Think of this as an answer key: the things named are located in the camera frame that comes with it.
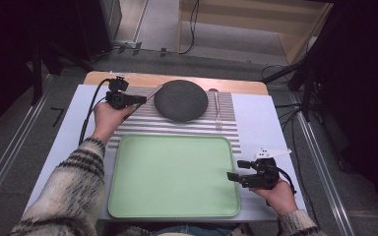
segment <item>person's right hand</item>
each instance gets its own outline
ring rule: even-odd
[[[135,105],[115,110],[107,102],[102,102],[94,109],[94,133],[92,137],[106,145],[116,128],[124,122],[124,118],[133,113]]]
[[[279,179],[275,188],[272,190],[250,189],[253,193],[267,200],[270,206],[278,213],[279,216],[287,215],[298,210],[294,201],[293,192],[289,184],[283,179]]]

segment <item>wire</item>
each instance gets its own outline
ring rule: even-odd
[[[89,107],[89,111],[88,111],[88,115],[84,121],[84,124],[82,126],[82,132],[81,132],[81,136],[79,137],[79,145],[84,141],[84,137],[85,137],[85,132],[86,132],[86,129],[88,128],[88,122],[89,122],[89,118],[91,117],[91,114],[92,112],[94,111],[96,105],[94,106],[94,103],[95,103],[95,99],[96,99],[96,96],[97,96],[97,93],[99,92],[99,89],[100,87],[102,86],[103,83],[105,82],[109,82],[110,79],[105,79],[103,81],[101,81],[99,83],[99,85],[97,86],[96,88],[96,91],[94,92],[94,97],[92,98],[92,102],[91,102],[91,105]]]
[[[195,10],[196,10],[195,22],[193,23],[192,20],[193,20],[193,14],[195,13]],[[198,20],[198,12],[199,12],[199,0],[196,1],[195,6],[192,9],[192,14],[190,16],[190,31],[192,34],[192,42],[190,43],[190,46],[186,51],[179,52],[179,54],[186,54],[195,47],[195,29],[196,29],[196,22]]]
[[[262,77],[262,80],[265,79],[265,77],[263,76],[263,73],[264,73],[267,69],[272,68],[272,67],[282,67],[282,70],[283,70],[283,69],[286,68],[287,66],[282,66],[282,65],[271,65],[271,66],[267,66],[267,67],[263,68],[263,70],[260,72],[260,76]],[[284,75],[283,77],[284,77],[285,80],[289,81],[289,78],[288,78],[286,75]]]
[[[94,57],[100,57],[100,58],[97,58],[93,63],[99,61],[104,55],[107,55],[107,54],[110,54],[110,53],[112,53],[112,52],[116,52],[116,51],[119,51],[119,50],[121,50],[121,48],[114,48],[114,49],[112,49],[112,50],[110,50],[110,51],[107,51],[107,52],[104,52],[104,53],[97,54],[97,55],[95,55]]]
[[[92,108],[92,112],[94,112],[95,108],[97,107],[98,104],[100,104],[104,99],[106,99],[106,96],[104,96],[103,98],[101,98],[95,105],[94,105],[94,108]]]
[[[283,108],[283,107],[290,107],[290,106],[301,106],[301,103],[293,103],[293,104],[285,104],[285,105],[275,105],[275,108]]]
[[[280,117],[278,117],[278,119],[280,120],[281,118],[285,117],[286,115],[292,113],[294,110],[295,110],[295,109],[293,109],[293,110],[289,110],[287,113],[285,113],[285,114],[281,115]]]
[[[283,123],[281,123],[281,125],[283,125],[283,128],[282,128],[282,131],[283,131],[283,132],[284,132],[284,128],[286,128],[286,125],[287,125],[287,123],[289,122],[289,120],[293,119],[299,111],[300,111],[299,108],[295,108],[295,109],[293,109],[293,110],[292,110],[293,113],[289,116],[289,118],[287,118],[286,121],[284,121]]]
[[[302,185],[303,192],[305,194],[305,198],[306,198],[307,202],[311,205],[311,210],[312,210],[312,214],[314,215],[315,223],[317,224],[317,226],[319,228],[321,228],[320,223],[318,221],[317,214],[315,212],[314,204],[313,204],[313,202],[311,200],[311,197],[309,197],[308,191],[305,188],[305,183],[303,182],[302,170],[301,170],[301,166],[300,166],[300,160],[299,160],[299,156],[297,154],[297,148],[296,148],[296,143],[295,143],[295,136],[294,136],[294,127],[293,127],[293,125],[294,125],[294,117],[292,117],[292,119],[291,119],[291,131],[292,131],[293,150],[294,150],[294,155],[296,156],[296,161],[297,161],[297,169],[298,169],[299,181],[300,181],[300,184]]]
[[[292,182],[290,176],[284,170],[278,168],[277,166],[272,166],[272,165],[264,165],[264,167],[278,170],[282,174],[282,176],[284,176],[284,178],[286,178],[286,180],[289,183],[289,186],[292,190],[292,193],[294,195],[296,194],[296,190],[294,190],[293,182]]]
[[[159,51],[159,50],[144,49],[144,48],[125,47],[124,49],[129,50],[129,51],[147,51],[147,52],[159,52],[159,53],[166,53],[166,54],[182,54],[182,53],[179,53],[179,52]]]

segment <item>round black disc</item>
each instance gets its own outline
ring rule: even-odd
[[[198,85],[188,81],[165,83],[155,95],[158,112],[170,120],[185,122],[204,114],[208,96]]]

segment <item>light green tray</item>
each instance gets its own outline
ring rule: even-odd
[[[238,188],[224,137],[127,135],[115,163],[108,211],[114,217],[235,216]]]

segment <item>sleeve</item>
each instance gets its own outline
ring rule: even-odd
[[[96,235],[104,152],[100,140],[85,139],[54,169],[36,202],[8,235]]]
[[[326,236],[303,210],[296,210],[281,217],[283,235]]]

